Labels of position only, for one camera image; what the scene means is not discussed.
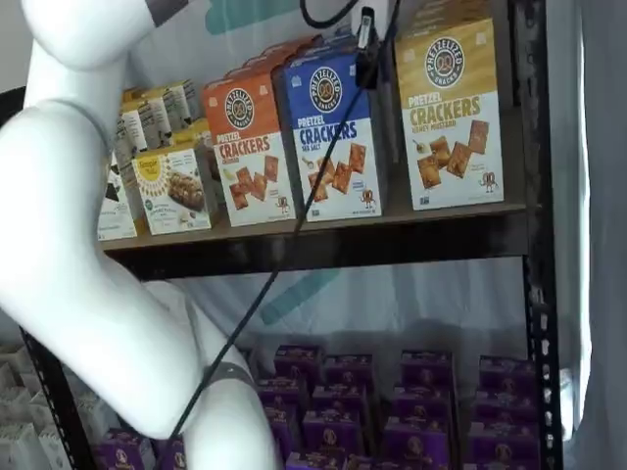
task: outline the pretzel crackers box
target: pretzel crackers box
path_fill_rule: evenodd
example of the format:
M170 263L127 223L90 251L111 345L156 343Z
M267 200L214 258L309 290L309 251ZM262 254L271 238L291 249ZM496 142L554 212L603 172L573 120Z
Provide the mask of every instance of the pretzel crackers box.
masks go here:
M375 150L379 143L376 139L377 109L373 105L376 100L370 101L368 92L363 92L348 121L339 128L358 90L357 54L354 48L347 52L326 47L328 50L319 55L295 60L285 70L305 199L312 192L333 135L336 131L340 134L307 220L378 216L382 214L385 201L386 181L381 152Z
M411 200L417 211L504 199L488 9L443 9L397 39Z
M205 87L232 226L296 218L292 184L298 176L286 159L272 83L279 67L270 61Z

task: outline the shelf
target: shelf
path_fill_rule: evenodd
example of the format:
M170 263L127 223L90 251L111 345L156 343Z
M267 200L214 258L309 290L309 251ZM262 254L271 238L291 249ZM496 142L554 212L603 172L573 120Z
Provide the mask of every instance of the shelf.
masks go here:
M391 178L383 216L305 223L285 269L525 255L520 126L518 113L503 116L504 202L414 211L407 166L401 162ZM230 227L224 214L212 230L146 235L105 242L103 247L145 280L270 271L283 255L295 223Z

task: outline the blue cracker box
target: blue cracker box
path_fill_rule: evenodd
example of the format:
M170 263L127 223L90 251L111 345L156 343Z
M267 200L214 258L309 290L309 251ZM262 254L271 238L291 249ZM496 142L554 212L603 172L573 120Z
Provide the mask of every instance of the blue cracker box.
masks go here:
M284 462L290 453L300 451L303 447L296 408L294 406L265 406L264 412L272 434L278 441L281 458Z
M285 470L346 470L346 457L341 452L292 452Z
M294 405L300 413L309 408L310 398L305 382L299 379L274 377L258 380L257 395L267 406Z
M364 91L343 128L339 123L358 87L352 45L323 46L284 70L303 197L307 199L336 130L340 138L307 214L308 221L382 214L387 196L375 91Z
M538 422L538 408L534 397L477 390L474 397L473 416L479 421L534 424Z
M303 419L303 433L308 448L322 452L363 453L360 416L354 411L309 410Z
M539 462L540 441L537 425L474 421L468 432L467 456L471 462Z
M452 468L449 428L442 421L390 416L383 431L383 453L426 468Z
M535 396L536 369L528 360L482 355L479 358L479 387Z
M110 470L152 470L157 463L148 438L122 429L107 432L100 453Z

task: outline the orange cracker box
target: orange cracker box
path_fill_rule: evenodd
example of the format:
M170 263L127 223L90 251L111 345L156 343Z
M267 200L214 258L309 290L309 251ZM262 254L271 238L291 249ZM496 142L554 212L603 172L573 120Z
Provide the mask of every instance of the orange cracker box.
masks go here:
M278 66L251 68L205 87L232 226L296 218L292 185L298 170L286 158L272 83L277 71Z

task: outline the purple snack package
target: purple snack package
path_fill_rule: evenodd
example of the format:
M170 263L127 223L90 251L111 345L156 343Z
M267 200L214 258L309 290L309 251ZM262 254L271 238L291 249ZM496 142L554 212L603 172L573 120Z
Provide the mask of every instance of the purple snack package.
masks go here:
M341 452L332 454L320 452L292 452L285 464L285 470L344 470L346 457Z
M323 452L363 453L360 416L354 411L310 410L303 419L303 433L308 448Z
M449 433L442 421L423 421L414 416L390 416L383 431L387 457L418 461L426 468L451 465Z
M403 351L401 381L404 385L426 385L453 390L453 354L439 351Z
M473 416L477 421L503 421L509 424L538 422L538 409L532 397L518 397L507 392L477 390Z
M105 434L100 452L108 468L152 470L157 463L148 438L122 429L111 429Z
M479 388L535 397L536 369L528 360L482 355Z
M304 377L309 390L321 380L322 349L318 346L279 346L274 355L277 376L300 379Z
M264 412L272 434L278 440L281 458L284 462L291 452L299 451L303 447L296 408L294 406L281 408L266 406Z
M324 360L324 377L329 384L364 385L372 393L372 354L328 355Z
M538 426L475 421L468 432L467 458L479 463L538 462Z
M299 416L309 407L309 395L305 383L298 379L274 377L257 381L257 394L264 405L294 405Z

